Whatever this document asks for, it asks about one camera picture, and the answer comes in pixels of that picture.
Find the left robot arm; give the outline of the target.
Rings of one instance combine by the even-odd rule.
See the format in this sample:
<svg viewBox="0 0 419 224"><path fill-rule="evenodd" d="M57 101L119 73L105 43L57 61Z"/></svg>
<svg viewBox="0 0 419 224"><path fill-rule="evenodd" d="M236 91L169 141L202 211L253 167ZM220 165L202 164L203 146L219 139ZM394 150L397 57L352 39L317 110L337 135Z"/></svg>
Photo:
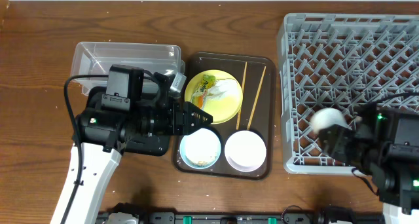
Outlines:
<svg viewBox="0 0 419 224"><path fill-rule="evenodd" d="M213 117L191 102L168 96L168 78L143 69L113 66L106 87L95 87L74 115L69 170L52 223L94 223L109 181L125 152L162 156L171 136L186 136Z"/></svg>

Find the yellow round plate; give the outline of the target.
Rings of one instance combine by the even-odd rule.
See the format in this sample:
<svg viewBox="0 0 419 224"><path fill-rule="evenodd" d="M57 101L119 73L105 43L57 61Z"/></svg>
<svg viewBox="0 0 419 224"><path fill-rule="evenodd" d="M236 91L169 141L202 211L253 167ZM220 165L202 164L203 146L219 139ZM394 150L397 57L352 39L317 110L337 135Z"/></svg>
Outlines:
<svg viewBox="0 0 419 224"><path fill-rule="evenodd" d="M197 84L202 79L203 75L213 75L216 80L220 79L234 79L230 73L221 70L207 70L203 71L196 76L194 76L186 86L185 89L185 101L191 102L191 97L196 88ZM209 94L206 96L206 103L204 105L203 111L209 113L213 117L213 124L220 124L227 122L236 116L239 111L240 104L242 102L242 89L239 95L236 96L227 96L221 100L211 99Z"/></svg>

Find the green orange snack wrapper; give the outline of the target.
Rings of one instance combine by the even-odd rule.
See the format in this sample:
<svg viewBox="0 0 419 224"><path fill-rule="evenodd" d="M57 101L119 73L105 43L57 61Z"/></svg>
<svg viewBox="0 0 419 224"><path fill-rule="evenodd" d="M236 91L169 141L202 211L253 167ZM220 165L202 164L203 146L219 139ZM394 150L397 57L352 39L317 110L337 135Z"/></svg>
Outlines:
<svg viewBox="0 0 419 224"><path fill-rule="evenodd" d="M216 81L216 78L213 75L202 76L202 79L197 84L191 97L191 102L195 106L199 107L200 109L204 108L208 90L215 84L215 81Z"/></svg>

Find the white tissue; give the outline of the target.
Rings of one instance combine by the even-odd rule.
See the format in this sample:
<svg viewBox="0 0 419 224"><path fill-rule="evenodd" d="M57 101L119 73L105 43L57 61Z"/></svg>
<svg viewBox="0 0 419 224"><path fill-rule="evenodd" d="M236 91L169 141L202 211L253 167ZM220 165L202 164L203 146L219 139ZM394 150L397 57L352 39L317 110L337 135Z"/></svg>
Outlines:
<svg viewBox="0 0 419 224"><path fill-rule="evenodd" d="M236 96L241 92L241 87L234 79L216 80L215 84L208 89L211 99L221 100L227 96Z"/></svg>

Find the wooden chopstick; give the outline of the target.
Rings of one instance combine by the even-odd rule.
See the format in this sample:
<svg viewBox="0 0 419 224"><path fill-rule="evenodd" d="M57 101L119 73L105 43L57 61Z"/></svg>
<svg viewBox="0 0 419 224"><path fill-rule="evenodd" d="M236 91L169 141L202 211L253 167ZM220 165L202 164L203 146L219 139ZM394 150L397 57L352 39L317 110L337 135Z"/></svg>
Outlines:
<svg viewBox="0 0 419 224"><path fill-rule="evenodd" d="M244 65L244 72L243 72L242 83L241 83L242 101L243 101L243 94L244 94L244 88L245 88L245 83L246 83L246 73L247 73L247 62L245 62L245 65ZM239 127L240 127L241 110L242 110L242 102L240 104L240 108L237 113L236 130L239 130Z"/></svg>
<svg viewBox="0 0 419 224"><path fill-rule="evenodd" d="M260 78L260 81L259 81L259 85L258 85L258 88L257 88L255 99L253 101L253 106L252 106L251 114L249 116L249 121L248 121L246 130L249 130L250 129L251 123L253 122L253 117L254 117L254 114L255 114L257 102L258 102L258 99L259 99L259 94L260 94L260 91L261 91L261 87L263 85L265 73L266 73L266 66L264 66L264 69L263 69L263 72L262 72L262 75L261 75L261 78Z"/></svg>

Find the pale pink bowl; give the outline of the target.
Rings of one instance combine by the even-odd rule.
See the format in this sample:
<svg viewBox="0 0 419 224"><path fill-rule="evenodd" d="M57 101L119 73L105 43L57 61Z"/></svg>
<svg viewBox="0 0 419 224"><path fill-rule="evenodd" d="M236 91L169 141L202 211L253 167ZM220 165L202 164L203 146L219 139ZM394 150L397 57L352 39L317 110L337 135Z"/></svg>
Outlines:
<svg viewBox="0 0 419 224"><path fill-rule="evenodd" d="M235 170L252 172L265 162L266 146L258 134L241 130L233 133L225 143L225 158Z"/></svg>

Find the black plastic tray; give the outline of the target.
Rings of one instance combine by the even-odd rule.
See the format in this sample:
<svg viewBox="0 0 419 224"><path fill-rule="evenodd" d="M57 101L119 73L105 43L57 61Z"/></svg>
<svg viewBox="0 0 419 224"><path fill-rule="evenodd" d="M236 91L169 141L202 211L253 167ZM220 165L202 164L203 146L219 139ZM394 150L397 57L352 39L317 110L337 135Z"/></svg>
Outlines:
<svg viewBox="0 0 419 224"><path fill-rule="evenodd" d="M99 145L105 152L164 155L170 136L151 133L151 106L137 101L129 112L105 109L101 106L105 91L105 87L94 87L86 108L75 118L80 142Z"/></svg>

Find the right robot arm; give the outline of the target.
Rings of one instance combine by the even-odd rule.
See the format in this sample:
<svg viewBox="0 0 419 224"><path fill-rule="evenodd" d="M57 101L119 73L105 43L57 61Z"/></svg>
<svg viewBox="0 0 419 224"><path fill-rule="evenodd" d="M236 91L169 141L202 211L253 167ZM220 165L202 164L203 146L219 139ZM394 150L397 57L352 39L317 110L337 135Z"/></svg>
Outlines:
<svg viewBox="0 0 419 224"><path fill-rule="evenodd" d="M418 114L369 104L355 123L351 129L334 108L310 121L323 153L372 177L367 187L383 203L386 223L417 223Z"/></svg>

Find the light blue bowl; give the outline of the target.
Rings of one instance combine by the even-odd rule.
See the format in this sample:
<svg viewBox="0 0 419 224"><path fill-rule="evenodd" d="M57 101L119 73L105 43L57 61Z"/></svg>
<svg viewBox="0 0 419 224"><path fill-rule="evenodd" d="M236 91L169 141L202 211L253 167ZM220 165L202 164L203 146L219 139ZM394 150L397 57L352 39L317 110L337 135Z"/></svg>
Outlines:
<svg viewBox="0 0 419 224"><path fill-rule="evenodd" d="M179 144L182 161L192 169L203 170L213 166L221 155L221 141L212 130L202 128L183 136Z"/></svg>

